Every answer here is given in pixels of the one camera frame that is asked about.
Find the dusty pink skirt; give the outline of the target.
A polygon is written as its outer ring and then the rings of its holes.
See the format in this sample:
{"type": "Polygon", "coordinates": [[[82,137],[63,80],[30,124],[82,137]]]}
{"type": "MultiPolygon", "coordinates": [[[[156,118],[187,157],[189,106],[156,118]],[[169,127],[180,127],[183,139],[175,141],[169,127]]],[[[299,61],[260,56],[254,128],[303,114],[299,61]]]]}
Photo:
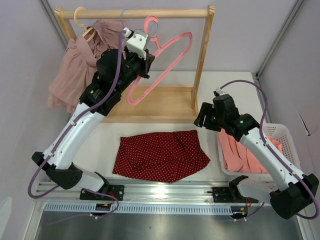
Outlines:
{"type": "Polygon", "coordinates": [[[97,60],[108,49],[119,46],[119,19],[98,19],[92,30],[68,42],[58,73],[49,85],[49,108],[65,107],[73,113],[85,88],[91,84],[97,71],[97,60]]]}

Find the cream plastic hanger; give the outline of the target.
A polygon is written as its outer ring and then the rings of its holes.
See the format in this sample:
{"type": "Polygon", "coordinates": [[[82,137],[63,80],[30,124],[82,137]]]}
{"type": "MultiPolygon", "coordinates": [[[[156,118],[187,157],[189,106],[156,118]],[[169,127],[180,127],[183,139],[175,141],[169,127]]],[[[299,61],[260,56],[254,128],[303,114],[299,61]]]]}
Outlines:
{"type": "Polygon", "coordinates": [[[78,14],[79,12],[81,11],[85,11],[86,8],[83,7],[83,6],[80,6],[78,7],[75,11],[74,11],[74,14],[73,14],[73,20],[75,22],[75,24],[79,27],[79,28],[83,28],[84,31],[83,31],[83,34],[82,34],[82,37],[86,37],[87,35],[90,35],[88,38],[86,38],[86,42],[89,43],[96,35],[97,31],[92,27],[87,27],[85,24],[83,23],[79,23],[78,21],[78,14]]]}

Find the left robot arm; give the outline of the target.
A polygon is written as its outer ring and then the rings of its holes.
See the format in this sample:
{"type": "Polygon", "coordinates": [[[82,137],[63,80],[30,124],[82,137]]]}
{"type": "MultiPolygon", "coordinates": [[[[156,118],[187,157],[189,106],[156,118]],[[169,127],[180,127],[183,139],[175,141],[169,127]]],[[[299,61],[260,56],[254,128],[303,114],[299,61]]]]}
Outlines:
{"type": "Polygon", "coordinates": [[[92,130],[121,100],[124,90],[138,77],[150,77],[148,73],[154,60],[155,56],[150,53],[140,58],[128,49],[124,52],[108,49],[102,53],[92,82],[80,96],[67,125],[50,147],[44,152],[36,151],[31,157],[59,187],[91,190],[97,200],[108,196],[106,179],[97,172],[77,167],[73,159],[92,130]]]}

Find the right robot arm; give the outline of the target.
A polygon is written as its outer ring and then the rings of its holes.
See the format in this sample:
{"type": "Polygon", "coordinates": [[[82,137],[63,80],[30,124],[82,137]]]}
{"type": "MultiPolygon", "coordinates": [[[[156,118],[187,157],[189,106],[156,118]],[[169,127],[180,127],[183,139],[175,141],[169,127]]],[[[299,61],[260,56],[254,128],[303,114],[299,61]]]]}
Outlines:
{"type": "Polygon", "coordinates": [[[277,190],[272,191],[266,183],[242,176],[236,185],[228,189],[232,201],[239,202],[245,197],[262,201],[270,204],[286,220],[294,215],[300,216],[302,210],[314,204],[315,214],[306,219],[319,217],[320,206],[316,200],[318,178],[313,173],[304,174],[291,164],[267,138],[261,124],[250,114],[239,113],[229,94],[216,96],[212,103],[202,103],[194,125],[215,132],[224,130],[257,158],[277,186],[277,190]]]}

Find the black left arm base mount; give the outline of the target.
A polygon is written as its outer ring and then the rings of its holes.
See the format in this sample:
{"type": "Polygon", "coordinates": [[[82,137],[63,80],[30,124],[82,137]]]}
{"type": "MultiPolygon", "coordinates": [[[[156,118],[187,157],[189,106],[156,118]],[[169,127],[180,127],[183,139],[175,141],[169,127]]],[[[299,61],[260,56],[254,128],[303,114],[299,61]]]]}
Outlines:
{"type": "Polygon", "coordinates": [[[118,201],[123,201],[124,198],[124,185],[114,185],[110,184],[105,177],[98,174],[104,184],[101,187],[101,189],[98,191],[99,193],[103,194],[97,194],[97,193],[91,193],[89,191],[86,191],[84,188],[81,189],[81,193],[79,196],[80,200],[88,200],[88,201],[113,201],[114,199],[105,195],[110,195],[116,198],[118,201]]]}

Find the dark red dotted garment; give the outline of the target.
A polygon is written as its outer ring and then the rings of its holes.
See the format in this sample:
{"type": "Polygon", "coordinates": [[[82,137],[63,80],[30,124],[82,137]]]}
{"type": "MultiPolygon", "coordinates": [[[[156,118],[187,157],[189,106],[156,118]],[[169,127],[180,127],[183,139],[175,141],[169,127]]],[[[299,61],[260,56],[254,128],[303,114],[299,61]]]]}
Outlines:
{"type": "Polygon", "coordinates": [[[112,172],[136,180],[175,183],[203,170],[210,161],[196,130],[151,132],[121,137],[112,172]]]}

